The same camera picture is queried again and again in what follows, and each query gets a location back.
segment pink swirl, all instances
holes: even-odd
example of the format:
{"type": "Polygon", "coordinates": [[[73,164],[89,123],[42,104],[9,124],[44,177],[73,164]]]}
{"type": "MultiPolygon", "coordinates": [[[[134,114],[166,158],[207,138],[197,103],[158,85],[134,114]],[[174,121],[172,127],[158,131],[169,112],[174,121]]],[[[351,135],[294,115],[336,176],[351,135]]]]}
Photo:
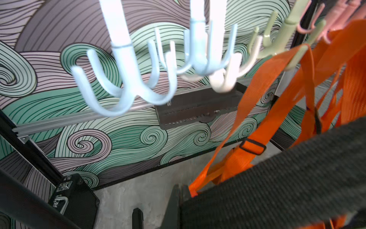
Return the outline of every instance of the pink swirl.
{"type": "Polygon", "coordinates": [[[102,148],[100,151],[93,156],[90,157],[81,157],[81,158],[51,158],[50,161],[52,164],[60,170],[60,172],[71,171],[79,166],[91,164],[94,162],[101,161],[105,159],[112,150],[112,141],[100,130],[94,129],[86,129],[80,130],[74,134],[72,134],[67,140],[67,146],[69,149],[76,153],[76,154],[86,154],[93,150],[94,146],[89,141],[80,141],[77,142],[76,140],[83,136],[92,136],[96,137],[102,143],[102,148]]]}

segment swirl pattern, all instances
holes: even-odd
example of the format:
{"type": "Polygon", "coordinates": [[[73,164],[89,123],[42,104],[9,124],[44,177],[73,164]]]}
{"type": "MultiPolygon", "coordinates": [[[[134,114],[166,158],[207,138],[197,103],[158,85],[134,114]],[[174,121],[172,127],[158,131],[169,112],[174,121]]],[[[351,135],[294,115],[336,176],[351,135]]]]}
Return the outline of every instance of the swirl pattern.
{"type": "Polygon", "coordinates": [[[99,174],[111,167],[128,165],[157,157],[157,153],[166,144],[168,135],[159,126],[149,126],[142,131],[140,139],[147,144],[143,143],[139,148],[114,149],[104,160],[82,166],[80,169],[99,174]]]}
{"type": "MultiPolygon", "coordinates": [[[[189,0],[122,1],[143,80],[150,77],[152,66],[147,41],[155,39],[155,27],[161,32],[164,52],[169,50],[171,40],[175,42],[177,65],[182,66],[183,31],[190,26],[189,0]]],[[[277,10],[279,15],[270,35],[273,40],[294,1],[228,0],[223,54],[230,26],[238,23],[235,52],[243,55],[242,64],[247,62],[246,45],[253,28],[259,26],[261,33],[271,12],[277,10]]],[[[83,67],[101,104],[116,103],[116,99],[95,80],[86,58],[86,50],[96,50],[106,76],[116,86],[123,87],[111,55],[109,34],[98,0],[6,0],[2,6],[0,31],[4,36],[1,45],[2,50],[11,53],[7,54],[6,61],[0,57],[0,108],[17,125],[88,110],[70,75],[70,67],[74,64],[83,67]],[[28,67],[27,71],[9,65],[10,58],[13,58],[12,62],[19,59],[23,68],[28,67]],[[13,90],[18,86],[22,86],[22,92],[13,90]]],[[[205,16],[208,20],[209,1],[205,1],[205,16]]],[[[244,76],[245,85],[269,58],[258,61],[244,76]]],[[[178,79],[178,90],[208,84],[207,77],[199,82],[178,79]]],[[[230,141],[249,135],[264,119],[275,86],[262,97],[230,141]]],[[[168,90],[167,74],[162,68],[158,85],[153,90],[158,93],[168,90]]],[[[216,147],[227,135],[235,115],[233,112],[207,120],[207,123],[196,122],[165,131],[158,126],[154,108],[147,108],[120,117],[36,133],[32,139],[48,153],[47,157],[60,171],[81,173],[90,187],[96,187],[216,147]]],[[[294,129],[292,123],[287,128],[289,131],[294,129]]],[[[3,146],[3,151],[0,158],[10,154],[12,149],[3,146]]]]}
{"type": "Polygon", "coordinates": [[[11,229],[11,218],[0,212],[0,228],[11,229]]]}
{"type": "Polygon", "coordinates": [[[94,155],[89,157],[80,157],[80,158],[51,158],[50,161],[52,164],[60,170],[60,172],[70,171],[75,169],[76,167],[87,165],[90,163],[95,163],[100,160],[105,159],[112,150],[112,142],[108,135],[103,133],[100,130],[94,129],[86,129],[80,130],[74,134],[72,134],[67,141],[67,145],[70,149],[74,150],[74,153],[77,154],[85,154],[90,152],[93,148],[90,146],[92,143],[86,143],[87,141],[79,141],[76,143],[76,140],[83,136],[92,136],[101,141],[102,146],[100,151],[94,155]]]}
{"type": "Polygon", "coordinates": [[[275,96],[275,91],[278,86],[279,79],[276,79],[267,92],[261,97],[260,102],[257,104],[262,107],[267,107],[275,96]]]}
{"type": "Polygon", "coordinates": [[[293,109],[288,113],[285,120],[281,124],[280,128],[294,140],[300,136],[301,133],[301,122],[305,115],[305,110],[294,106],[293,109]]]}
{"type": "Polygon", "coordinates": [[[34,69],[27,60],[0,41],[0,95],[23,97],[37,86],[34,69]]]}
{"type": "Polygon", "coordinates": [[[197,149],[202,150],[203,147],[204,148],[206,147],[210,148],[210,146],[212,147],[212,144],[208,144],[208,141],[211,137],[211,129],[206,123],[192,123],[181,127],[190,129],[190,132],[188,133],[186,132],[184,138],[178,138],[174,136],[172,141],[170,141],[165,145],[164,147],[165,150],[169,149],[166,146],[170,145],[171,147],[172,145],[174,145],[174,147],[170,148],[170,150],[168,150],[163,155],[160,161],[161,165],[168,163],[175,156],[189,156],[194,154],[197,151],[197,149]]]}
{"type": "Polygon", "coordinates": [[[105,76],[113,83],[118,85],[121,84],[121,79],[119,77],[119,72],[117,69],[117,64],[114,58],[104,51],[103,49],[96,47],[90,44],[72,44],[67,46],[61,52],[61,65],[65,69],[66,72],[71,74],[71,66],[76,65],[77,59],[80,57],[86,56],[86,52],[89,49],[94,49],[103,66],[103,70],[105,72],[105,76]]]}
{"type": "MultiPolygon", "coordinates": [[[[268,107],[255,106],[249,113],[250,116],[254,116],[256,114],[263,114],[268,111],[268,107]]],[[[210,141],[218,142],[223,141],[227,134],[229,133],[232,125],[234,124],[236,118],[236,111],[223,114],[219,116],[210,126],[211,128],[211,138],[210,141]]]]}
{"type": "Polygon", "coordinates": [[[246,118],[240,128],[237,130],[238,138],[244,138],[251,135],[257,128],[257,120],[255,118],[246,118]]]}

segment black case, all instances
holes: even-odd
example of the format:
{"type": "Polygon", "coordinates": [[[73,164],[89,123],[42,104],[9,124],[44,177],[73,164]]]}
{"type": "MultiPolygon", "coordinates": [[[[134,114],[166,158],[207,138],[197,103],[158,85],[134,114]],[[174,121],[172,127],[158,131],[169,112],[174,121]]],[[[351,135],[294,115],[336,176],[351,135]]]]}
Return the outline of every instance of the black case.
{"type": "Polygon", "coordinates": [[[83,178],[73,174],[65,176],[48,203],[81,229],[92,229],[100,202],[83,178]]]}

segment strap buckle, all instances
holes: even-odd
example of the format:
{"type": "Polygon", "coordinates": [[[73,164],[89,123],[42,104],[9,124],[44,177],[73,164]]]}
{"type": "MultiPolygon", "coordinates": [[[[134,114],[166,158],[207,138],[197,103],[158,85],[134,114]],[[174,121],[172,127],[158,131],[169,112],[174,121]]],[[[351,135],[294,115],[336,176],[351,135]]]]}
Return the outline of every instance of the strap buckle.
{"type": "Polygon", "coordinates": [[[254,154],[254,155],[258,155],[258,156],[259,156],[259,155],[261,155],[261,154],[266,150],[267,146],[266,146],[266,145],[263,145],[263,144],[262,144],[262,143],[260,143],[260,142],[255,141],[255,140],[252,140],[252,139],[249,139],[249,138],[245,138],[245,139],[242,141],[242,143],[239,145],[239,148],[240,148],[240,149],[242,149],[242,150],[247,151],[248,153],[251,153],[251,154],[254,154]],[[254,145],[257,145],[257,146],[259,146],[259,147],[262,147],[262,148],[263,148],[263,151],[262,151],[262,152],[260,152],[260,153],[258,154],[258,153],[256,153],[256,152],[253,152],[253,151],[251,151],[251,150],[249,150],[249,149],[244,148],[243,146],[244,146],[244,143],[245,143],[246,141],[248,141],[248,142],[250,142],[250,143],[253,143],[254,145]]]}

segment pink hook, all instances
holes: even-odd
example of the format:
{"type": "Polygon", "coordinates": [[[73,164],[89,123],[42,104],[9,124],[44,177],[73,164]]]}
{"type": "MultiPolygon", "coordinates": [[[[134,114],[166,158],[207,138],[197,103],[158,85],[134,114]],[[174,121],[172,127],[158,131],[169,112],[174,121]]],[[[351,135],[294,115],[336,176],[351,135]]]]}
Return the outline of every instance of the pink hook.
{"type": "MultiPolygon", "coordinates": [[[[305,8],[304,12],[303,12],[303,13],[302,13],[302,15],[301,15],[301,18],[305,15],[305,13],[306,13],[307,9],[309,8],[310,4],[311,4],[311,1],[309,1],[309,3],[307,4],[307,6],[306,6],[306,8],[305,8]]],[[[298,31],[299,33],[302,33],[302,34],[311,33],[311,32],[315,29],[315,22],[316,22],[316,21],[317,21],[317,19],[319,18],[320,14],[321,14],[321,13],[322,13],[322,11],[324,10],[324,8],[325,8],[325,4],[324,4],[324,3],[320,4],[320,6],[318,7],[318,10],[317,10],[317,12],[316,12],[316,14],[314,15],[313,20],[311,21],[310,29],[303,29],[303,28],[301,27],[301,25],[300,25],[300,24],[298,24],[298,25],[297,25],[297,31],[298,31]]]]}
{"type": "Polygon", "coordinates": [[[337,21],[332,25],[330,31],[340,30],[346,26],[346,22],[352,16],[352,14],[361,5],[361,0],[351,0],[348,2],[347,8],[338,17],[337,21]]]}
{"type": "Polygon", "coordinates": [[[318,41],[321,38],[324,38],[325,42],[330,44],[330,40],[327,37],[328,31],[333,26],[333,24],[337,21],[338,17],[344,12],[347,8],[346,4],[347,0],[338,0],[337,3],[330,9],[330,11],[325,16],[324,20],[326,21],[326,25],[323,29],[323,32],[318,37],[318,41]]]}
{"type": "Polygon", "coordinates": [[[351,17],[350,21],[360,20],[366,17],[366,3],[358,9],[358,11],[351,17]]]}

